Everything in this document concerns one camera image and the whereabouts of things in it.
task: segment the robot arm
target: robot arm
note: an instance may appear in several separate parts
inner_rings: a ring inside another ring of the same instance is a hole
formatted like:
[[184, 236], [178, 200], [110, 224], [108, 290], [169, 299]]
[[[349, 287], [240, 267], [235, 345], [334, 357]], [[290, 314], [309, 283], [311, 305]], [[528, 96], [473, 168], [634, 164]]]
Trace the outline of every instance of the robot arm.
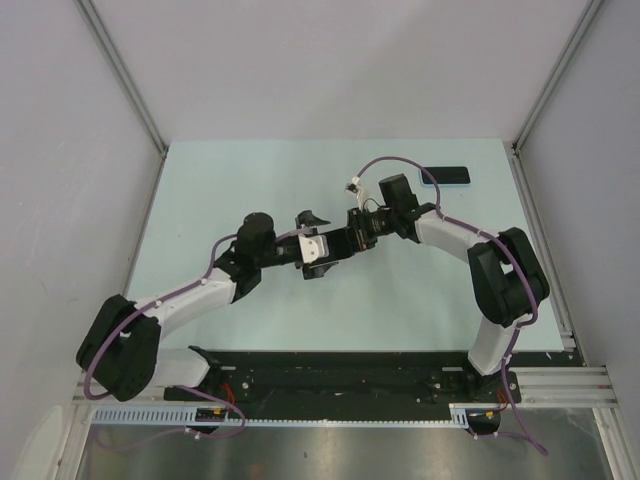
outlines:
[[[439, 248], [470, 264], [476, 301], [484, 315], [468, 359], [481, 375], [496, 373], [516, 325], [528, 316], [530, 305], [520, 289], [520, 282], [513, 281], [513, 272], [504, 273], [498, 252], [486, 239], [445, 222], [434, 210], [422, 215], [416, 221], [415, 229], [420, 243]], [[528, 281], [534, 294], [537, 293], [536, 300], [546, 298], [549, 285], [522, 230], [491, 233], [516, 248], [518, 257], [525, 257], [523, 267], [529, 267], [526, 269]]]
[[[359, 207], [347, 212], [347, 226], [331, 231], [318, 232], [317, 227], [328, 222], [307, 210], [296, 218], [297, 235], [276, 238], [271, 217], [250, 214], [232, 246], [204, 277], [168, 294], [135, 302], [121, 295], [109, 298], [78, 351], [77, 363], [90, 370], [106, 339], [135, 314], [135, 321], [118, 330], [122, 333], [104, 350], [93, 377], [120, 401], [135, 397], [148, 385], [197, 386], [215, 359], [195, 347], [159, 350], [161, 339], [207, 311], [242, 299], [260, 283], [263, 268], [293, 263], [305, 280], [321, 278], [339, 261], [370, 250], [379, 237], [395, 233], [469, 264], [483, 319], [468, 360], [475, 376], [493, 375], [517, 322], [531, 312], [522, 283], [515, 272], [503, 271], [508, 261], [491, 242], [443, 221], [434, 205], [419, 205], [404, 175], [389, 177], [379, 185], [385, 205], [369, 212], [360, 198]], [[351, 184], [347, 189], [362, 197], [361, 187]], [[526, 235], [512, 228], [497, 237], [524, 271], [539, 304], [549, 295], [549, 285]]]

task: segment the metal sheet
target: metal sheet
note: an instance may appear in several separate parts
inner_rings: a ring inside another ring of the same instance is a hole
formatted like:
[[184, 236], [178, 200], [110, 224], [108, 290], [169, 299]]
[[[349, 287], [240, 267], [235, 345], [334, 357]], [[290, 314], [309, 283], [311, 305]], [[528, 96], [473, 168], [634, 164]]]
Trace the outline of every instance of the metal sheet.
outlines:
[[[551, 455], [520, 441], [474, 441], [463, 430], [251, 428], [229, 440], [180, 433], [127, 452], [89, 443], [78, 480], [502, 479], [613, 478], [591, 410], [526, 411]], [[511, 415], [505, 430], [516, 429]], [[167, 427], [99, 427], [112, 445]]]

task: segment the purple cable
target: purple cable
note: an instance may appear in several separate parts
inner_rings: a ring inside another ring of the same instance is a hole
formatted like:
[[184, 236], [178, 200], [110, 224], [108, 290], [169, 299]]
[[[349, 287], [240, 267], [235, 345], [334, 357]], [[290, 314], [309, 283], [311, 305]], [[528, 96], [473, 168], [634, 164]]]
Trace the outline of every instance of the purple cable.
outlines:
[[112, 447], [110, 445], [105, 445], [102, 440], [100, 440], [100, 433], [96, 432], [96, 434], [93, 436], [93, 439], [95, 440], [95, 442], [102, 448], [104, 448], [105, 450], [111, 450], [113, 452], [124, 452], [127, 450], [133, 450], [135, 448], [139, 448], [142, 447], [143, 445], [146, 445], [158, 438], [167, 436], [167, 435], [173, 435], [174, 433], [191, 433], [196, 437], [206, 437], [206, 438], [230, 438], [233, 437], [237, 434], [239, 434], [241, 431], [243, 431], [245, 428], [247, 428], [247, 417], [245, 417], [244, 413], [242, 412], [242, 410], [240, 410], [238, 407], [236, 407], [234, 404], [226, 401], [226, 400], [222, 400], [221, 398], [218, 397], [214, 397], [213, 395], [208, 395], [204, 392], [201, 392], [199, 390], [196, 390], [194, 388], [191, 387], [182, 387], [182, 386], [178, 386], [178, 388], [181, 388], [182, 390], [185, 390], [189, 393], [192, 393], [194, 395], [198, 395], [202, 398], [206, 398], [207, 400], [211, 400], [212, 402], [218, 402], [218, 403], [222, 403], [224, 406], [226, 406], [229, 410], [233, 410], [234, 412], [236, 412], [238, 414], [238, 416], [240, 417], [241, 423], [240, 425], [238, 425], [236, 428], [234, 428], [233, 430], [229, 431], [229, 432], [222, 432], [222, 433], [202, 433], [202, 432], [198, 432], [197, 430], [193, 430], [189, 427], [178, 427], [178, 428], [170, 428], [168, 430], [163, 430], [162, 432], [158, 432], [155, 435], [151, 435], [150, 437], [147, 437], [143, 440], [140, 440], [139, 442], [136, 443], [132, 443], [130, 445], [123, 445], [123, 446], [119, 446], [119, 447]]
[[[209, 275], [211, 275], [211, 272], [213, 271], [215, 260], [216, 260], [216, 250], [218, 249], [220, 244], [222, 242], [224, 242], [226, 240], [230, 240], [232, 238], [235, 238], [235, 235], [227, 235], [225, 237], [222, 237], [220, 240], [218, 240], [213, 245], [213, 248], [211, 250], [211, 260], [209, 262], [209, 266], [207, 267], [207, 271], [205, 272], [205, 274], [203, 275], [202, 278], [207, 278], [207, 277], [209, 277]], [[195, 280], [195, 281], [191, 282], [190, 284], [185, 285], [184, 287], [181, 287], [181, 288], [179, 288], [177, 290], [174, 290], [173, 292], [169, 292], [169, 293], [163, 295], [162, 297], [160, 297], [158, 300], [161, 301], [161, 302], [166, 302], [167, 300], [171, 300], [172, 298], [175, 298], [175, 297], [177, 297], [179, 295], [182, 295], [183, 293], [186, 293], [186, 292], [196, 288], [199, 285], [202, 285], [201, 282], [200, 282], [200, 279]], [[113, 330], [113, 332], [111, 332], [111, 334], [106, 338], [104, 343], [100, 346], [100, 348], [96, 352], [95, 356], [93, 357], [93, 360], [91, 360], [91, 363], [89, 364], [89, 368], [87, 369], [87, 373], [85, 374], [84, 382], [82, 384], [82, 389], [83, 389], [83, 392], [84, 392], [84, 396], [87, 399], [89, 399], [89, 400], [102, 400], [103, 398], [106, 398], [106, 397], [108, 397], [110, 395], [109, 392], [99, 393], [97, 395], [95, 395], [95, 394], [93, 394], [91, 392], [91, 379], [93, 378], [93, 375], [94, 375], [94, 373], [96, 371], [98, 363], [100, 363], [100, 360], [104, 356], [104, 353], [111, 346], [111, 344], [114, 342], [114, 340], [116, 338], [118, 338], [120, 333], [122, 333], [122, 331], [125, 328], [127, 328], [127, 326], [131, 322], [133, 322], [136, 318], [138, 318], [138, 316], [140, 316], [144, 312], [146, 312], [146, 311], [150, 310], [151, 308], [153, 308], [156, 305], [156, 302], [158, 300], [153, 300], [153, 301], [147, 303], [146, 305], [144, 305], [144, 306], [140, 307], [139, 309], [137, 309], [135, 312], [133, 312], [127, 318], [125, 318], [122, 321], [122, 323], [120, 325], [118, 325]]]
[[[450, 216], [445, 215], [444, 213], [442, 213], [442, 209], [441, 209], [441, 205], [440, 205], [440, 203], [441, 203], [440, 186], [438, 185], [438, 182], [436, 182], [436, 179], [434, 178], [434, 176], [429, 172], [429, 170], [426, 169], [425, 167], [423, 167], [422, 165], [420, 165], [419, 163], [414, 162], [413, 160], [409, 160], [408, 158], [404, 158], [404, 157], [396, 157], [396, 156], [378, 157], [378, 158], [375, 158], [375, 159], [371, 160], [364, 167], [362, 167], [360, 169], [360, 171], [358, 172], [358, 174], [356, 175], [356, 177], [357, 178], [362, 177], [362, 174], [364, 172], [366, 172], [371, 166], [375, 165], [378, 162], [382, 162], [382, 161], [385, 161], [385, 160], [394, 160], [394, 161], [398, 161], [398, 162], [408, 163], [409, 165], [413, 165], [414, 167], [418, 168], [422, 173], [424, 173], [427, 176], [427, 178], [431, 181], [431, 183], [433, 184], [433, 186], [434, 186], [434, 188], [436, 190], [436, 208], [435, 208], [435, 210], [436, 210], [436, 214], [438, 215], [438, 217], [440, 217], [442, 219], [442, 221], [452, 223], [453, 225], [457, 225], [458, 227], [462, 227], [465, 230], [469, 230], [470, 232], [473, 232], [476, 235], [482, 236], [482, 237], [490, 240], [491, 242], [493, 242], [502, 251], [502, 253], [504, 253], [504, 255], [509, 260], [509, 263], [511, 263], [511, 265], [513, 266], [513, 270], [516, 272], [516, 275], [518, 275], [518, 279], [522, 283], [522, 286], [524, 287], [524, 290], [525, 290], [525, 292], [527, 294], [527, 298], [529, 300], [529, 303], [531, 304], [531, 318], [529, 320], [522, 321], [522, 322], [516, 324], [515, 330], [513, 332], [513, 336], [511, 337], [511, 341], [509, 342], [509, 345], [507, 346], [507, 349], [506, 349], [506, 351], [504, 353], [504, 356], [502, 357], [502, 361], [501, 361], [501, 365], [500, 365], [500, 373], [501, 373], [501, 377], [502, 377], [502, 383], [504, 384], [504, 390], [505, 390], [506, 395], [507, 395], [507, 400], [509, 401], [509, 404], [511, 405], [511, 409], [513, 410], [513, 413], [514, 413], [514, 415], [516, 417], [516, 420], [520, 424], [520, 428], [522, 428], [522, 431], [524, 432], [524, 435], [520, 434], [520, 433], [499, 432], [497, 436], [524, 439], [524, 440], [528, 441], [529, 443], [531, 443], [542, 455], [544, 455], [544, 456], [549, 455], [548, 450], [546, 448], [544, 448], [544, 446], [542, 446], [535, 438], [533, 438], [533, 435], [529, 431], [529, 429], [527, 427], [527, 424], [525, 423], [524, 419], [520, 415], [520, 412], [518, 411], [518, 408], [516, 407], [516, 403], [515, 403], [515, 401], [513, 399], [513, 396], [511, 395], [511, 390], [509, 389], [509, 381], [507, 379], [507, 361], [508, 361], [509, 357], [511, 356], [511, 354], [513, 353], [513, 348], [515, 347], [516, 342], [518, 341], [518, 336], [520, 335], [520, 329], [522, 327], [525, 327], [525, 326], [528, 326], [528, 325], [533, 325], [538, 320], [538, 304], [536, 303], [535, 296], [533, 295], [533, 291], [531, 290], [531, 286], [529, 285], [529, 282], [527, 281], [527, 277], [525, 277], [524, 272], [522, 271], [522, 268], [520, 267], [520, 265], [518, 264], [518, 262], [516, 261], [514, 256], [511, 254], [511, 252], [509, 252], [509, 249], [507, 249], [507, 247], [504, 245], [504, 243], [502, 243], [496, 237], [494, 237], [490, 233], [485, 232], [484, 230], [481, 230], [481, 229], [479, 229], [477, 227], [474, 227], [473, 225], [471, 225], [469, 223], [463, 222], [462, 220], [458, 220], [456, 218], [450, 217]], [[494, 438], [495, 437], [495, 435], [477, 435], [477, 434], [475, 434], [475, 432], [473, 432], [473, 430], [471, 428], [469, 428], [469, 431], [474, 435], [474, 438], [489, 438], [489, 437]]]

